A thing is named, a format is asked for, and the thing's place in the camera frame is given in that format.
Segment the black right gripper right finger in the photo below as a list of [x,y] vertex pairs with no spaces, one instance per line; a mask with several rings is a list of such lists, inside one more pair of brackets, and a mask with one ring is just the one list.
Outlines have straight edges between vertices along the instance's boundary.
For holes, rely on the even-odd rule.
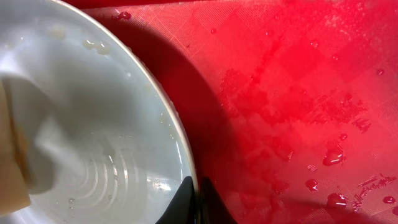
[[237,224],[209,177],[201,181],[199,211],[201,224]]

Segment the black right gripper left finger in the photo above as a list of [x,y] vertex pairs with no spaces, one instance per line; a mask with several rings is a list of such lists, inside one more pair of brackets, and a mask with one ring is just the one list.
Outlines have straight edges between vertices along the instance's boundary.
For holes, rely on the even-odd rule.
[[196,202],[193,180],[183,179],[164,214],[156,224],[195,224]]

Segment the light blue plate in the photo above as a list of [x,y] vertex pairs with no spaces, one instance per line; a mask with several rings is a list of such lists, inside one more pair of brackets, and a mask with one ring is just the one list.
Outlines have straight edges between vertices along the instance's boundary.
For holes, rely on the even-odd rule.
[[31,204],[2,223],[156,223],[198,190],[161,85],[107,28],[63,1],[1,2],[1,79],[27,142]]

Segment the green yellow sponge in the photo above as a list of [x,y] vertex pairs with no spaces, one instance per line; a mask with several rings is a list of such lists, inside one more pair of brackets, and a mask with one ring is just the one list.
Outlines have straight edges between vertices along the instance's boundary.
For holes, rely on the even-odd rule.
[[30,205],[26,144],[16,128],[9,82],[1,80],[1,216]]

